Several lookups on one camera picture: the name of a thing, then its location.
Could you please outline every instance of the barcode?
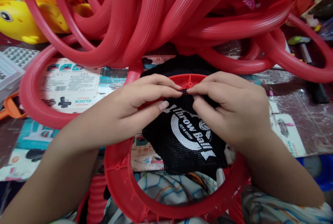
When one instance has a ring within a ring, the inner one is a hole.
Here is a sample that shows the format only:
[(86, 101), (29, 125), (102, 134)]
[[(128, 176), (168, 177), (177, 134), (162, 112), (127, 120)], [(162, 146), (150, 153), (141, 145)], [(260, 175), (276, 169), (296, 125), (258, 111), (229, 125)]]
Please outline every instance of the barcode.
[(55, 91), (64, 91), (66, 90), (66, 86), (56, 86)]

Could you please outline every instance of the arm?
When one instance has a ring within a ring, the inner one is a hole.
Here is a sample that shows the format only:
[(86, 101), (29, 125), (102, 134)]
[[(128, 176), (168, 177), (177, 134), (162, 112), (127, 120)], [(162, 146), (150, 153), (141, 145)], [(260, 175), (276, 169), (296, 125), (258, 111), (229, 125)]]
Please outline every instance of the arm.
[(0, 218), (0, 224), (45, 224), (78, 206), (87, 192), (98, 148), (139, 133), (168, 107), (160, 97), (182, 95), (173, 81), (151, 75), (103, 98), (66, 125), (47, 148), (35, 173)]
[[(270, 126), (265, 90), (239, 76), (217, 72), (188, 90), (193, 108), (226, 143), (242, 153), (253, 181), (264, 192), (289, 203), (317, 207), (324, 194), (286, 149)], [(212, 108), (201, 96), (220, 103)]]

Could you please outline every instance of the black handle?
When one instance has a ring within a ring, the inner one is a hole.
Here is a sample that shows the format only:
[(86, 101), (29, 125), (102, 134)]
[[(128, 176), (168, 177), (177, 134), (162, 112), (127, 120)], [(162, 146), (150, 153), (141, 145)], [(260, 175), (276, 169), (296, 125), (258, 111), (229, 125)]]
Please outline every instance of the black handle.
[[(311, 66), (315, 66), (313, 62), (308, 63)], [(330, 102), (329, 97), (326, 94), (326, 90), (323, 84), (307, 82), (308, 91), (311, 94), (312, 101), (315, 104), (328, 104)]]

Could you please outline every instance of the orange plastic handle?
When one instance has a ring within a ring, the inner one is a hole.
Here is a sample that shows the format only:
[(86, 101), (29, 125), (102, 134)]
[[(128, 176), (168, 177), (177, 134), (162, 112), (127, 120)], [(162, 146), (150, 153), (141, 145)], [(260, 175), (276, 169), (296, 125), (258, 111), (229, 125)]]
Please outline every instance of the orange plastic handle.
[[(6, 116), (11, 116), (12, 118), (25, 118), (28, 114), (27, 113), (20, 113), (20, 110), (18, 109), (18, 107), (16, 106), (16, 104), (13, 101), (13, 98), (17, 97), (19, 94), (19, 92), (16, 92), (12, 95), (10, 95), (8, 98), (6, 98), (3, 102), (3, 105), (5, 107), (5, 110), (7, 112)], [(2, 116), (2, 114), (0, 115), (0, 120), (6, 117), (5, 115)]]
[(0, 121), (6, 117), (8, 117), (9, 114), (8, 114), (8, 111), (6, 109), (0, 111)]

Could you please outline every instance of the finger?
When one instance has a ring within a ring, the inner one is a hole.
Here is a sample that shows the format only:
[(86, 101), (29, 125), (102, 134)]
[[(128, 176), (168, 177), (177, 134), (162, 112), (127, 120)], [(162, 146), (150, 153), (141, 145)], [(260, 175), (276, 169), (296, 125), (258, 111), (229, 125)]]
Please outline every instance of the finger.
[(208, 95), (219, 104), (230, 102), (238, 94), (238, 88), (217, 82), (199, 83), (187, 90), (190, 95)]
[(223, 121), (222, 114), (215, 110), (201, 95), (193, 96), (194, 103), (193, 109), (204, 123), (215, 133), (218, 133), (221, 121)]
[(133, 130), (133, 133), (139, 133), (143, 128), (154, 121), (168, 106), (169, 102), (159, 101), (123, 118), (122, 121), (128, 126), (128, 129)]
[(135, 83), (142, 84), (142, 85), (143, 84), (165, 85), (165, 86), (174, 88), (176, 90), (181, 89), (181, 86), (176, 85), (176, 83), (174, 81), (172, 81), (168, 77), (160, 75), (160, 74), (153, 74), (150, 76), (142, 77), (142, 78), (138, 79)]
[(247, 81), (244, 78), (241, 78), (240, 76), (223, 72), (223, 71), (218, 71), (215, 72), (208, 77), (205, 77), (201, 83), (206, 83), (206, 82), (218, 82), (218, 83), (223, 83), (226, 85), (230, 85), (239, 89), (246, 88), (250, 86), (252, 83)]
[(151, 102), (164, 97), (181, 97), (183, 93), (165, 85), (147, 84), (136, 88), (130, 104), (138, 108), (145, 102)]

